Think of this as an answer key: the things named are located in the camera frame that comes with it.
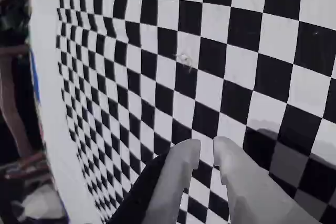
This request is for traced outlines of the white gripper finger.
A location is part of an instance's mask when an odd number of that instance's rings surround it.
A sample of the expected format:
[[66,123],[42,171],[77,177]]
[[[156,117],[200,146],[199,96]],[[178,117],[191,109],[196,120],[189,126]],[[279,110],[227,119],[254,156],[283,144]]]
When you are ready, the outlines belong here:
[[317,223],[234,141],[215,137],[213,153],[231,223]]

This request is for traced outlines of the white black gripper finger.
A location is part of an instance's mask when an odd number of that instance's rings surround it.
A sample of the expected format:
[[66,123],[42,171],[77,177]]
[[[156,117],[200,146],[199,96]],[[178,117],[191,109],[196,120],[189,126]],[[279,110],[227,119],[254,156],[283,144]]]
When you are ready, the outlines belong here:
[[176,223],[183,190],[198,169],[201,142],[184,140],[146,165],[109,223]]

